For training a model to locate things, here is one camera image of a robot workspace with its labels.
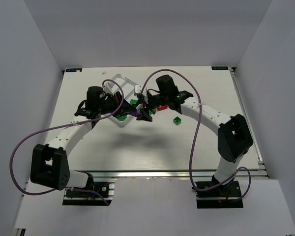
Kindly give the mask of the purple arched lego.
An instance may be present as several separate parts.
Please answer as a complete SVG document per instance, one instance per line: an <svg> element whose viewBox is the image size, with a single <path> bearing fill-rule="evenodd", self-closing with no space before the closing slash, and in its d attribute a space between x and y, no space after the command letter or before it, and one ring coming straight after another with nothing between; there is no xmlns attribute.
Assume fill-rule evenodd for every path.
<svg viewBox="0 0 295 236"><path fill-rule="evenodd" d="M132 116L134 117L139 117L141 115L140 110L136 110L135 112L132 113Z"/></svg>

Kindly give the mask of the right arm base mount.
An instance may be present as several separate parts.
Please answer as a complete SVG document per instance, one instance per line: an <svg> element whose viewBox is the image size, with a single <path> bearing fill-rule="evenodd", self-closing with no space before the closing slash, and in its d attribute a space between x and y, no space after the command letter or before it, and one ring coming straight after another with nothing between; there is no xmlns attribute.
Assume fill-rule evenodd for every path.
<svg viewBox="0 0 295 236"><path fill-rule="evenodd" d="M219 186L209 191L196 192L198 209L243 208L242 193L238 181L232 181L226 186Z"/></svg>

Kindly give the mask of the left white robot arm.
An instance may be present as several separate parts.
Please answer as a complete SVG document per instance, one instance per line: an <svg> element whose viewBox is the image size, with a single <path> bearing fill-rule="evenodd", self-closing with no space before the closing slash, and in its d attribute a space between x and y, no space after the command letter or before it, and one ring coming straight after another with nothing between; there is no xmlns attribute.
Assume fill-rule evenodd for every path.
<svg viewBox="0 0 295 236"><path fill-rule="evenodd" d="M37 144L32 151L30 180L32 183L56 190L65 188L88 189L91 176L69 168L68 158L78 142L100 120L133 112L125 100L122 88L112 91L108 85L92 86L79 105L73 120L46 144Z"/></svg>

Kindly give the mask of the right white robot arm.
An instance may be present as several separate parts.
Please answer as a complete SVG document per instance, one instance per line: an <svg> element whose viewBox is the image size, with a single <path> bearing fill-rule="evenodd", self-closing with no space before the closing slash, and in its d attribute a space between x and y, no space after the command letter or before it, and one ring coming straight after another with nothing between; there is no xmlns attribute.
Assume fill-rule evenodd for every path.
<svg viewBox="0 0 295 236"><path fill-rule="evenodd" d="M226 115L211 108L201 102L198 92L179 90L169 75L157 78L156 82L159 89L156 95L151 95L145 86L135 86L134 93L142 105L137 120L151 122L152 117L149 111L168 106L169 109L196 120L196 134L199 132L200 125L211 130L217 136L217 149L220 154L217 170L211 179L212 186L198 188L194 182L191 184L199 192L215 189L223 191L241 170L239 163L253 145L253 138L245 117L241 114Z"/></svg>

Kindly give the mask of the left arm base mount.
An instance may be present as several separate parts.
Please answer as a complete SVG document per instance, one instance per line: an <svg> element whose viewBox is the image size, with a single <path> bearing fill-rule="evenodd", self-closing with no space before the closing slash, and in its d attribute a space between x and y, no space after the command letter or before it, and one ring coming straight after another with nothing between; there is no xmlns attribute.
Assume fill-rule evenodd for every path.
<svg viewBox="0 0 295 236"><path fill-rule="evenodd" d="M95 180L88 174L85 187L69 187L64 192L63 206L105 206L113 199L115 182L112 180Z"/></svg>

